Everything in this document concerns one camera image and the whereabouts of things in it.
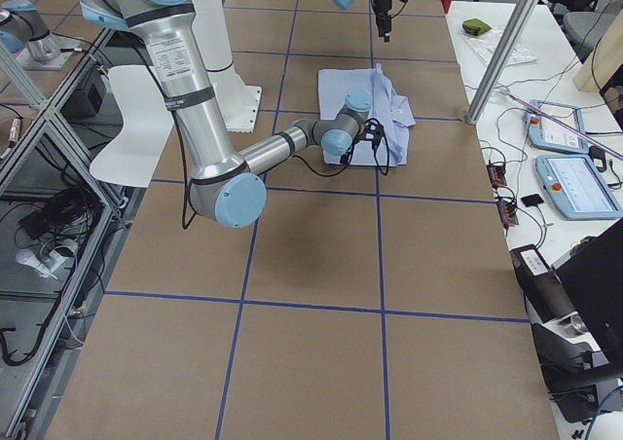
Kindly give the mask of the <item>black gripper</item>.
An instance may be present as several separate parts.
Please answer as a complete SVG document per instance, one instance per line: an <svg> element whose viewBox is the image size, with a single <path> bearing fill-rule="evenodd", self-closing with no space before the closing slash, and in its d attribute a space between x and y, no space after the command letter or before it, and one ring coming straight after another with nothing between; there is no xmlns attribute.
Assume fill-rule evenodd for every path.
<svg viewBox="0 0 623 440"><path fill-rule="evenodd" d="M361 131L354 137L347 151L340 157L341 165L351 165L352 158L354 156L354 148L358 143L369 142L375 165L378 165L377 153L381 147L382 142L385 140L385 127L376 119L368 119L364 122Z"/></svg>
<svg viewBox="0 0 623 440"><path fill-rule="evenodd" d="M398 0L406 5L409 0ZM372 0L372 8L375 14L376 25L379 30L379 37L385 43L390 40L390 32L392 29L393 14L391 13L393 0Z"/></svg>

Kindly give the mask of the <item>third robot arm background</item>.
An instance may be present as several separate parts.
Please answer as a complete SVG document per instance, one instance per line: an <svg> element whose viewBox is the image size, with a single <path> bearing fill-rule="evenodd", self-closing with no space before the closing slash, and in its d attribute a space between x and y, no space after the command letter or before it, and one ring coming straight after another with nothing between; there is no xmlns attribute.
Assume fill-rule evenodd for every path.
<svg viewBox="0 0 623 440"><path fill-rule="evenodd" d="M29 0L1 4L1 43L29 70L59 70L82 51L78 39L54 35Z"/></svg>

